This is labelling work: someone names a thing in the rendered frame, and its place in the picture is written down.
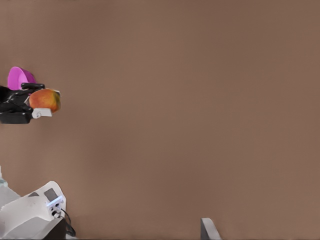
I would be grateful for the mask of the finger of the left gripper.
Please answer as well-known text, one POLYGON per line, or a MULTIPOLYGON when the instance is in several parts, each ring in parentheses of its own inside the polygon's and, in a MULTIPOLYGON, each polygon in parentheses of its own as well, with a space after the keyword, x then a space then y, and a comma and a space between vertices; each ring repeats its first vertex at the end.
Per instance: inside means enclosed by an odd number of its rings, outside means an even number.
POLYGON ((22 83, 20 85, 21 96, 36 96, 36 97, 48 97, 48 96, 61 96, 60 91, 46 88, 42 83, 22 83))
POLYGON ((31 115, 33 119, 38 119, 41 117, 52 117, 53 113, 50 108, 34 108, 31 115))

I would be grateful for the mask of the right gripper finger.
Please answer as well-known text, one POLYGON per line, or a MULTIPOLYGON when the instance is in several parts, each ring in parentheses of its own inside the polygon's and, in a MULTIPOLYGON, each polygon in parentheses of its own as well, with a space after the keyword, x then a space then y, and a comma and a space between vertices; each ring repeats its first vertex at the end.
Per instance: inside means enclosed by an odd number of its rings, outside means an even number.
POLYGON ((200 219, 200 240, 222 240, 214 222, 208 217, 200 219))

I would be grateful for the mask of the red yellow apple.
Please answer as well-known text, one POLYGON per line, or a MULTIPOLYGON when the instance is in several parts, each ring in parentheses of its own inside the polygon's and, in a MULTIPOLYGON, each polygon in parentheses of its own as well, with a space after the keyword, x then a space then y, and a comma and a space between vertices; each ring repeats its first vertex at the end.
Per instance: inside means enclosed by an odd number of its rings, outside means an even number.
POLYGON ((50 109, 52 113, 56 113, 61 109, 61 94, 59 91, 45 88, 32 93, 29 96, 29 105, 33 109, 44 108, 50 109))

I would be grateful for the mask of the pink bowl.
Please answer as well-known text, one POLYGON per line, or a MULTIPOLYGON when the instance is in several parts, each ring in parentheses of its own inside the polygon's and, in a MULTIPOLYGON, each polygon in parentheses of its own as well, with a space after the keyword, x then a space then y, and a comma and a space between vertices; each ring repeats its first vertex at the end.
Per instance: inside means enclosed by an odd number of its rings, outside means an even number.
POLYGON ((35 77, 31 72, 18 66, 13 66, 7 77, 7 87, 10 90, 20 90, 21 84, 32 83, 35 84, 35 77))

